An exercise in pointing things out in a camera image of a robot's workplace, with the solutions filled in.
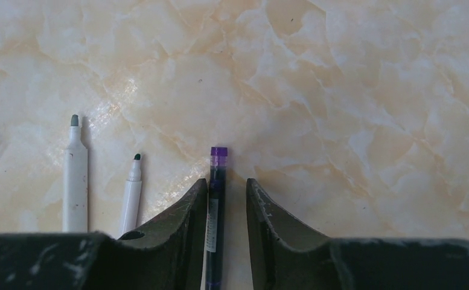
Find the purple pen cap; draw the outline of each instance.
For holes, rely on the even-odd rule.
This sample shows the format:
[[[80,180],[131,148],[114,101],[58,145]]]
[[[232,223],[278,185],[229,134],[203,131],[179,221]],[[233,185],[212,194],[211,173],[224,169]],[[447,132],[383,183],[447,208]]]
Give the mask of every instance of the purple pen cap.
[[[227,166],[227,147],[211,148],[211,166]]]
[[[227,147],[212,147],[211,156],[227,157]]]

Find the gray marker tip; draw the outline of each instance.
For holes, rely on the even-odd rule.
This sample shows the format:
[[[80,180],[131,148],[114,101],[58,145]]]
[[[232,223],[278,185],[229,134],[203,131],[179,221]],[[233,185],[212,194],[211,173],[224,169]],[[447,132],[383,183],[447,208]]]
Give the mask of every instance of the gray marker tip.
[[[71,117],[71,127],[78,127],[79,125],[78,115],[72,115]]]

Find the marker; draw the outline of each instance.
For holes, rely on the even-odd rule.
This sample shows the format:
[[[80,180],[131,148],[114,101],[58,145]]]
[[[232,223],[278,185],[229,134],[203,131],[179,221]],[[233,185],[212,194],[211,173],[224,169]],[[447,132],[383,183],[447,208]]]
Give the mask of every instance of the marker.
[[[131,165],[129,177],[126,180],[124,188],[123,211],[121,215],[121,225],[119,235],[134,229],[136,227],[136,218],[138,217],[138,204],[140,202],[140,192],[142,190],[142,170],[140,169],[140,154],[136,154]]]
[[[72,115],[69,130],[71,142],[65,149],[63,168],[64,232],[88,231],[88,151],[81,143],[78,115]]]
[[[223,223],[225,217],[225,181],[227,148],[211,148],[208,193],[208,228],[206,234],[206,290],[222,284]]]

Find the beige marble countertop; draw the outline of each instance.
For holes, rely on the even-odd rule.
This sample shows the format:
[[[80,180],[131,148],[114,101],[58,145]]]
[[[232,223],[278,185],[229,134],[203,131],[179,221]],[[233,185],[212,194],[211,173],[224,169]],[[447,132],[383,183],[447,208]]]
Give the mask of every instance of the beige marble countertop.
[[[469,239],[469,0],[0,1],[0,231],[60,231],[84,116],[91,230],[140,222],[231,149],[226,289],[250,289],[244,183],[329,236]]]

